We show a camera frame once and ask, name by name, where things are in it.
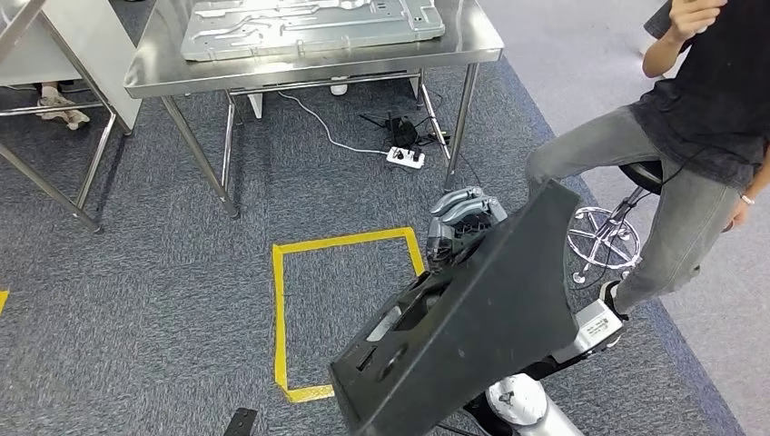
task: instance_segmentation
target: gray jeans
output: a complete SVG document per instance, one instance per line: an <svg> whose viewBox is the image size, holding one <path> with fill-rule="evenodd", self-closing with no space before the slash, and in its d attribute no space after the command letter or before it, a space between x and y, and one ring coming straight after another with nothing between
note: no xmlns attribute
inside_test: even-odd
<svg viewBox="0 0 770 436"><path fill-rule="evenodd" d="M530 194L548 179L598 166L660 160L664 180L680 165L656 149L626 108L600 116L554 139L528 158ZM695 277L704 256L725 229L740 193L685 169L663 187L642 261L617 288L616 309L674 292Z"/></svg>

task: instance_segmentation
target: person's hand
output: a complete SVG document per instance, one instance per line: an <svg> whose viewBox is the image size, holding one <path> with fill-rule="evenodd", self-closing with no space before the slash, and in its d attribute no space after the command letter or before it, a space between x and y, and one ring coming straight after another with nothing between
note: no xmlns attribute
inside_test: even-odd
<svg viewBox="0 0 770 436"><path fill-rule="evenodd" d="M701 29L716 23L721 7L727 0L672 0L671 33L678 43L684 43Z"/></svg>
<svg viewBox="0 0 770 436"><path fill-rule="evenodd" d="M738 200L738 204L735 205L733 213L730 215L730 219L727 221L727 228L735 228L739 225L743 225L748 221L748 211L750 206L743 200Z"/></svg>

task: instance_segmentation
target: power strip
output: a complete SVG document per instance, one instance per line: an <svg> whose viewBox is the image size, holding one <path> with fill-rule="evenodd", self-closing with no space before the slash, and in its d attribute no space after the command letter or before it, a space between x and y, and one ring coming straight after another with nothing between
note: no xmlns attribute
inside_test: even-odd
<svg viewBox="0 0 770 436"><path fill-rule="evenodd" d="M388 152L388 162L391 164L406 166L413 170L419 170L425 165L425 154L420 151L407 150L405 148L391 147Z"/></svg>

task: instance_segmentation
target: chair leg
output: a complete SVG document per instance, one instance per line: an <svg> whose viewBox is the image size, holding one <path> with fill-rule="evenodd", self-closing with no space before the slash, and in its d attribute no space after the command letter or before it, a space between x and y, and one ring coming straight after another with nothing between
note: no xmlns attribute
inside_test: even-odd
<svg viewBox="0 0 770 436"><path fill-rule="evenodd" d="M636 266L641 252L641 242L636 229L626 221L626 218L645 192L642 188L636 188L613 211L597 207L585 207L577 211L576 220L589 219L593 223L594 230L580 231L576 228L568 232L568 244L572 251L586 261L581 271L572 274L574 282L583 283L591 265L611 270L627 270ZM598 224L595 218L597 214L607 217L602 224ZM589 251L585 251L585 245L578 245L580 239L590 243ZM634 247L629 252L624 244L616 245L616 239L632 242ZM608 251L606 260L603 253L599 254L599 249ZM610 261L610 253L615 255L615 261Z"/></svg>

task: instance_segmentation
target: metal sheet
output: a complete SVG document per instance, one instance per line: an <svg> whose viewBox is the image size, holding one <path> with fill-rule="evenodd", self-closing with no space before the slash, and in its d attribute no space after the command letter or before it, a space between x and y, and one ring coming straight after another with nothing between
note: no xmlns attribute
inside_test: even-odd
<svg viewBox="0 0 770 436"><path fill-rule="evenodd" d="M0 60L14 48L16 41L43 9L45 0L0 1Z"/></svg>
<svg viewBox="0 0 770 436"><path fill-rule="evenodd" d="M446 33L429 41L188 62L180 48L195 3L156 0L125 76L124 86L130 96L147 98L495 62L502 56L502 39L477 0L441 0L436 8Z"/></svg>
<svg viewBox="0 0 770 436"><path fill-rule="evenodd" d="M424 41L444 35L433 0L234 0L192 9L190 61L302 54Z"/></svg>

